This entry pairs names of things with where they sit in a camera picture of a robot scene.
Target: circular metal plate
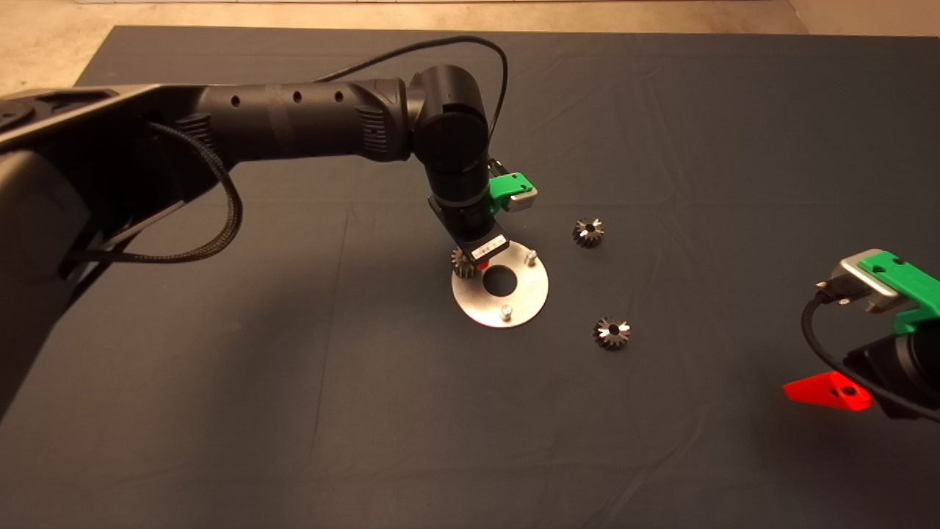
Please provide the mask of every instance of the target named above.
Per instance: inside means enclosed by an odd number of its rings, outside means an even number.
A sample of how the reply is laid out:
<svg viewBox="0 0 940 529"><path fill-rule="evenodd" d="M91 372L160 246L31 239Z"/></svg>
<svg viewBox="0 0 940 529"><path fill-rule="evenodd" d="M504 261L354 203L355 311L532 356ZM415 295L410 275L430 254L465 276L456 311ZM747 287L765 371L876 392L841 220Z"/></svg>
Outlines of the circular metal plate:
<svg viewBox="0 0 940 529"><path fill-rule="evenodd" d="M516 276L516 289L508 296L494 296L483 286L483 275L476 274L469 279L458 278L451 274L450 286L454 299L463 311L481 325L496 328L520 326L534 318L548 298L548 273L536 257L533 265L525 263L529 248L515 242L509 242L509 248L496 254L490 260L490 267L505 266ZM502 308L512 307L509 321L503 321Z"/></svg>

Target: black tablecloth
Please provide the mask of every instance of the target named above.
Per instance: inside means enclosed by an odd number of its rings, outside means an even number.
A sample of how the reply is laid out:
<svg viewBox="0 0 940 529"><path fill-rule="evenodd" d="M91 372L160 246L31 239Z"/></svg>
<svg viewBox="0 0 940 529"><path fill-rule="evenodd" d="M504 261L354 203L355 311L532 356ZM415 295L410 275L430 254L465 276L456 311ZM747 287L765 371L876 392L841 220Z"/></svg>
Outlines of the black tablecloth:
<svg viewBox="0 0 940 529"><path fill-rule="evenodd" d="M119 27L80 84L291 82L438 35ZM798 317L838 259L940 273L940 40L489 37L492 153L540 191L502 222L548 269L541 314L460 311L414 160L238 166L229 249L115 265L55 329L0 426L0 526L936 525L940 429L780 385L825 371ZM360 76L443 62L493 107L483 48ZM225 207L133 248L201 243ZM607 315L634 328L619 353L591 341ZM820 327L846 351L890 325Z"/></svg>

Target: metal gear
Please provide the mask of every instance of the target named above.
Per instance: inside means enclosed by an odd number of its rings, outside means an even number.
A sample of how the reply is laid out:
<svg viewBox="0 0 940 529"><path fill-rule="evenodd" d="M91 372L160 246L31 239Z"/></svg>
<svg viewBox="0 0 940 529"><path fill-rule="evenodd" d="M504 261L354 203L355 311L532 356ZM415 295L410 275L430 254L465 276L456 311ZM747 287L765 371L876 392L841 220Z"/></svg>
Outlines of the metal gear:
<svg viewBox="0 0 940 529"><path fill-rule="evenodd" d="M616 351L630 340L630 326L625 321L607 316L594 326L594 341L608 351Z"/></svg>
<svg viewBox="0 0 940 529"><path fill-rule="evenodd" d="M477 274L477 268L459 248L450 252L450 265L454 269L454 275L462 280L468 280Z"/></svg>
<svg viewBox="0 0 940 529"><path fill-rule="evenodd" d="M603 223L599 218L588 220L582 218L574 224L574 242L584 248L594 248L601 244L603 239Z"/></svg>

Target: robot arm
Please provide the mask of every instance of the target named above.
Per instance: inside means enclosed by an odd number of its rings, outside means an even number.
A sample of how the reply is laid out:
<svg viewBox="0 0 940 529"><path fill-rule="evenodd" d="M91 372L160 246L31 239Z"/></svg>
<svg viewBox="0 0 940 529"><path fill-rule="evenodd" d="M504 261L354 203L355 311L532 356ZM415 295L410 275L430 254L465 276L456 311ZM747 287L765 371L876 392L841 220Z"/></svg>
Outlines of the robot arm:
<svg viewBox="0 0 940 529"><path fill-rule="evenodd" d="M198 140L222 170L247 160L387 162L413 152L432 211L474 263L509 245L496 211L524 209L536 194L525 178L515 187L491 178L479 89L455 66L425 70L407 86L151 85L0 100L0 417L85 274L69 256L126 240L219 183L192 149L154 135L153 122Z"/></svg>

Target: black cable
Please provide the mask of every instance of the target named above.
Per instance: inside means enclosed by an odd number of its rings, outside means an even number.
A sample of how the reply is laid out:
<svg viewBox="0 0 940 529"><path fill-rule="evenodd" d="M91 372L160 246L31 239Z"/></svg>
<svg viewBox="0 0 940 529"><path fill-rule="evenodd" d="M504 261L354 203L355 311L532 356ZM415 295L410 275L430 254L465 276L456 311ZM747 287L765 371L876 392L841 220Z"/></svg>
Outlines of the black cable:
<svg viewBox="0 0 940 529"><path fill-rule="evenodd" d="M134 233L130 237L115 244L114 247L108 251L111 251L111 252L124 251L124 249L127 248L136 237L137 237L137 233ZM78 283L75 284L75 288L72 289L71 297L69 298L69 304L66 305L66 310L68 310L72 305L74 305L75 302L78 301L78 299L85 294L85 292L88 290L91 284L97 281L98 278L100 278L102 274L104 274L104 272L106 272L108 268L110 268L111 265L113 264L114 262L104 261L104 262L95 264L90 270L88 270L88 273L86 273L78 281Z"/></svg>
<svg viewBox="0 0 940 529"><path fill-rule="evenodd" d="M228 175L228 171L225 168L225 164L222 163L222 160L219 159L215 152L192 136L160 123L148 123L147 126L150 130L159 135L175 139L194 149L202 161L205 162L206 167L208 167L212 174L219 180L228 199L228 215L222 231L201 247L184 251L183 253L174 253L171 255L143 255L139 253L124 253L119 250L79 249L70 252L67 259L98 263L191 263L193 261L207 259L219 253L235 239L235 235L238 234L238 230L242 226L242 199L239 197L238 190L231 181L231 177Z"/></svg>
<svg viewBox="0 0 940 529"><path fill-rule="evenodd" d="M844 364L842 364L842 362L836 360L835 357L826 352L823 344L821 344L819 339L816 338L816 332L813 330L813 314L816 312L816 309L818 309L819 306L822 305L826 300L827 296L825 294L818 293L807 303L803 309L803 315L800 318L800 324L803 328L803 337L806 338L809 348L812 349L814 353L816 353L816 356L818 356L820 360L825 362L826 365L831 367L833 370L843 374L846 378L855 384L858 384L862 388L865 388L865 390L869 393L877 395L879 398L896 404L904 409L908 409L925 419L934 421L935 423L940 423L940 413L938 413L936 410L920 406L916 402L912 402L904 397L894 394L889 390L886 390L882 386L872 383L868 379L846 367Z"/></svg>
<svg viewBox="0 0 940 529"><path fill-rule="evenodd" d="M426 50L428 48L437 48L441 46L462 43L479 44L480 46L486 46L487 48L490 48L499 55L499 60L503 65L503 81L500 84L499 99L496 100L496 108L493 110L493 122L490 125L490 139L493 139L493 132L496 130L496 122L499 121L499 112L503 109L503 100L506 99L506 88L509 85L509 60L506 58L506 52L504 52L498 44L482 37L475 37L473 35L460 35L457 37L446 37L444 39L423 40L421 42L415 42L414 44L402 46L398 49L381 54L380 56L375 56L373 58L364 60L358 64L347 66L342 70L337 70L333 73L327 73L326 75L314 79L313 82L323 83L327 81L336 81L340 77L345 77L350 73L359 72L360 70L364 70L369 66L379 64L380 62L385 62L390 58L403 56L418 50Z"/></svg>

